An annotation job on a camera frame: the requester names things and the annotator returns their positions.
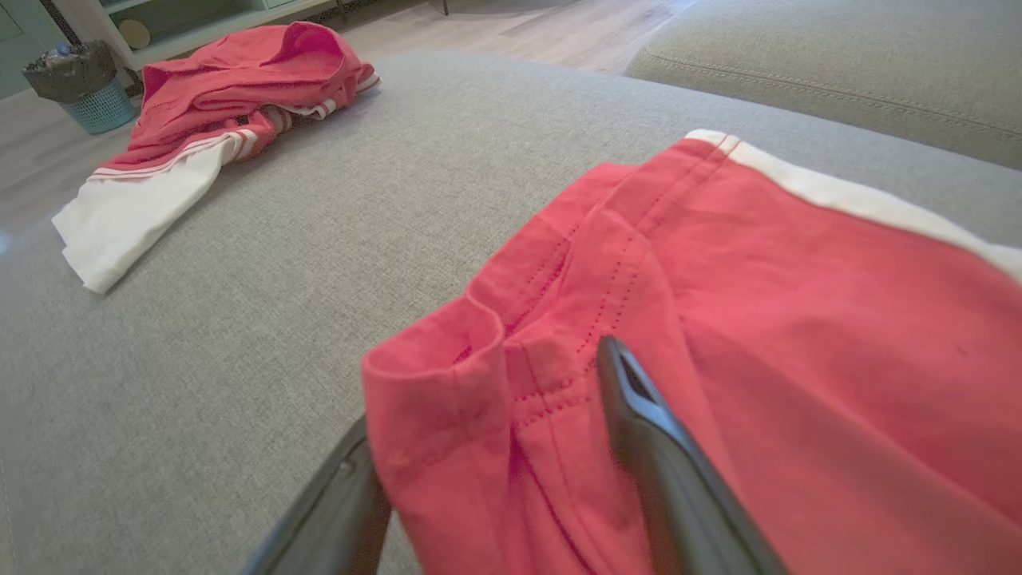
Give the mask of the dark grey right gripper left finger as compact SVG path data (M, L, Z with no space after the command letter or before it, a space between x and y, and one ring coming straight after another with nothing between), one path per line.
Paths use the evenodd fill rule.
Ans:
M361 416L253 553L244 575L377 575L392 513Z

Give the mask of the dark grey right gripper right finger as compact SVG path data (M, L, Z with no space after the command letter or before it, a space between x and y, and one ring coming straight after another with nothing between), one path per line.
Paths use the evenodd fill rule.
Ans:
M597 349L611 450L634 478L655 575L790 575L620 339Z

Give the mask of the red shorts with white stripe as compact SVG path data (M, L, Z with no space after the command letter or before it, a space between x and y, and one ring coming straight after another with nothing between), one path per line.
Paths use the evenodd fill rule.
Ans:
M604 336L791 575L1022 575L1022 251L705 130L588 171L362 360L426 575L652 575Z

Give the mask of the red jersey with white sleeves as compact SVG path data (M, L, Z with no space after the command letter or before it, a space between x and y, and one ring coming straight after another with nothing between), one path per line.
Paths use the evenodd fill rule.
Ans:
M222 167L259 156L380 82L336 30L259 26L147 65L127 149L95 167L54 218L81 285L105 294L204 196Z

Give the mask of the large grey sofa seat cushion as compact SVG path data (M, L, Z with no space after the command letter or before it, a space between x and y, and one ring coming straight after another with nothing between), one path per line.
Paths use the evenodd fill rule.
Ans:
M1022 170L1022 0L697 0L625 75Z

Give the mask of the teal mesh waste basket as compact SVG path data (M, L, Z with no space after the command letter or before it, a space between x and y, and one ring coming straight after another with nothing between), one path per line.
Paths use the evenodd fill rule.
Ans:
M117 79L77 101L61 103L61 108L65 110L69 119L76 121L90 135L106 133L125 126L130 121L136 119L139 113Z

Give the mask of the black bin bag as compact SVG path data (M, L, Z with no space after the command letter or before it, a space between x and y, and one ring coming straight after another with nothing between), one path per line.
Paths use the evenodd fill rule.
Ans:
M117 61L102 40L59 45L24 66L30 88L47 101L74 103L117 79Z

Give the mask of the pale green tv console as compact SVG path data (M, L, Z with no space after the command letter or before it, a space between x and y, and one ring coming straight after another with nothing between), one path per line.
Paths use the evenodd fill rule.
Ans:
M190 54L216 40L257 26L340 10L351 0L52 0L74 33L101 39L131 70ZM132 50L118 32L124 19L149 27L149 47Z

